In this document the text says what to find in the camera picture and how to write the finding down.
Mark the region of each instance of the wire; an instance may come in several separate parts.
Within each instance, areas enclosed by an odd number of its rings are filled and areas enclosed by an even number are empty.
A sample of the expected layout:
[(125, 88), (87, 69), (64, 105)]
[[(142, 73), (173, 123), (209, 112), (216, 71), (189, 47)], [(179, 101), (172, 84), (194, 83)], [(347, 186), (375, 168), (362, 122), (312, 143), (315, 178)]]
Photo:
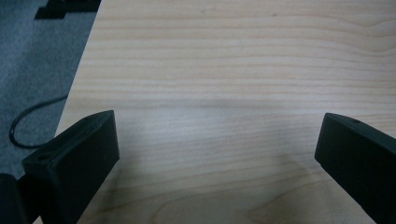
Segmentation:
[(29, 115), (30, 113), (32, 113), (33, 111), (45, 107), (45, 106), (49, 106), (49, 105), (53, 105), (55, 103), (61, 102), (62, 100), (67, 99), (68, 94), (61, 96), (61, 97), (57, 97), (48, 101), (44, 101), (41, 102), (39, 104), (33, 105), (25, 110), (23, 110), (13, 121), (11, 124), (11, 128), (9, 129), (9, 140), (11, 141), (11, 143), (16, 146), (16, 147), (21, 147), (21, 148), (26, 148), (26, 149), (34, 149), (34, 148), (38, 148), (38, 147), (43, 147), (45, 144), (40, 144), (40, 145), (25, 145), (23, 143), (20, 143), (17, 139), (15, 139), (15, 129), (17, 128), (18, 123), (21, 121), (21, 119), (23, 119), (24, 117), (26, 117), (27, 115)]

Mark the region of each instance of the wood grain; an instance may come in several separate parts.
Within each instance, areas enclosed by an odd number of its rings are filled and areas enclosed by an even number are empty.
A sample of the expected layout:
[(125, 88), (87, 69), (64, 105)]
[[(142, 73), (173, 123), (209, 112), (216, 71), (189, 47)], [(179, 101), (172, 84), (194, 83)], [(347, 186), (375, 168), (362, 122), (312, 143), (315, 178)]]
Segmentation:
[(390, 0), (103, 1), (58, 133), (116, 113), (81, 223), (372, 223), (318, 165), (324, 113), (396, 136)]

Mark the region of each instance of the wooden tabletop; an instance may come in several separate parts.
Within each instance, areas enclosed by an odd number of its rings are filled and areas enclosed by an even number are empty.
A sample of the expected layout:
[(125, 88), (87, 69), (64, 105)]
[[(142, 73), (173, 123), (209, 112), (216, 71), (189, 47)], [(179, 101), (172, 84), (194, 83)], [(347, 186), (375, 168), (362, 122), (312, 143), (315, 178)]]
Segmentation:
[(81, 223), (372, 223), (314, 152), (326, 112), (396, 136), (396, 3), (103, 0), (58, 133), (108, 109)]

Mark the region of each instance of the gray carpet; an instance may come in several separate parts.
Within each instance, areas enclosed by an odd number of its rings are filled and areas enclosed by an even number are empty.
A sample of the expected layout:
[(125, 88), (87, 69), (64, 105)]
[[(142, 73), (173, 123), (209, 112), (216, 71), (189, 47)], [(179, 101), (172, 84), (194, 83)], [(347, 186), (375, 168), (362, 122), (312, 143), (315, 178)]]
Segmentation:
[[(21, 160), (32, 150), (8, 139), (12, 120), (25, 108), (69, 93), (96, 13), (67, 13), (38, 20), (47, 0), (0, 1), (0, 173), (23, 175)], [(16, 138), (26, 145), (49, 141), (64, 109), (60, 102), (23, 119)]]

